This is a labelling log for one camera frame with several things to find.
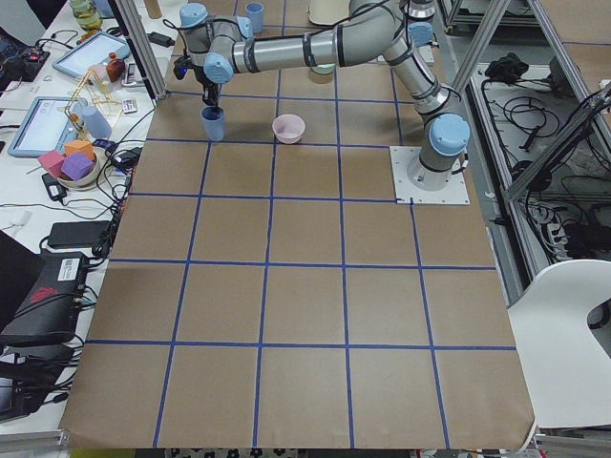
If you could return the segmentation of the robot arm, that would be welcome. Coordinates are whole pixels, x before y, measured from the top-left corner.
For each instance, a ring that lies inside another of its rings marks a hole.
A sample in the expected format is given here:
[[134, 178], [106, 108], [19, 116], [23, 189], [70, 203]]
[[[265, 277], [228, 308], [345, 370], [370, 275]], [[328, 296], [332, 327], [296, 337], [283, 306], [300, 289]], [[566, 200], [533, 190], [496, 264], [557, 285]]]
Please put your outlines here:
[[296, 35], [257, 38], [249, 18], [214, 15], [202, 3], [180, 9], [183, 54], [173, 73], [193, 72], [205, 105], [238, 73], [262, 73], [323, 64], [353, 67], [383, 57], [410, 92], [424, 122], [426, 142], [407, 167], [410, 182], [426, 191], [443, 189], [467, 147], [471, 130], [457, 111], [457, 92], [424, 62], [410, 37], [402, 1], [351, 1], [348, 17], [331, 27]]
[[434, 0], [408, 0], [406, 13], [411, 22], [431, 22], [436, 12]]

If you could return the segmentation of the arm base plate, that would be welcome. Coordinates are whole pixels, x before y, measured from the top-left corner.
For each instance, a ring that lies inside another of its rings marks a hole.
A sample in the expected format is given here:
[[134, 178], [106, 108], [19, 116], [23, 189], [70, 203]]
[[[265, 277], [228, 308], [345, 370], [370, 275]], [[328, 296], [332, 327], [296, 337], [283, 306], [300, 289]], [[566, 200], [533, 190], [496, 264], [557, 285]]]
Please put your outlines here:
[[457, 158], [446, 172], [432, 172], [420, 163], [418, 146], [390, 146], [395, 201], [414, 205], [469, 205], [464, 169]]

